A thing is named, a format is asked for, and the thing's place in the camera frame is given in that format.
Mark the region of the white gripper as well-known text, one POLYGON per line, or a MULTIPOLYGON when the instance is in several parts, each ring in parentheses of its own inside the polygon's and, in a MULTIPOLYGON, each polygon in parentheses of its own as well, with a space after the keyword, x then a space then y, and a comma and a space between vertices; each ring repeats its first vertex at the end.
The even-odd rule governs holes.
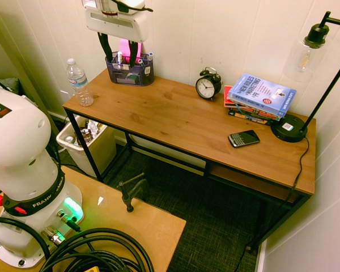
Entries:
POLYGON ((108 35, 129 40, 130 67, 136 64, 138 43, 143 43, 149 36, 147 16, 144 12, 128 15, 105 15, 96 8, 86 8, 86 23, 88 29, 98 32, 101 47, 107 61, 112 61, 112 49, 109 45, 108 35))

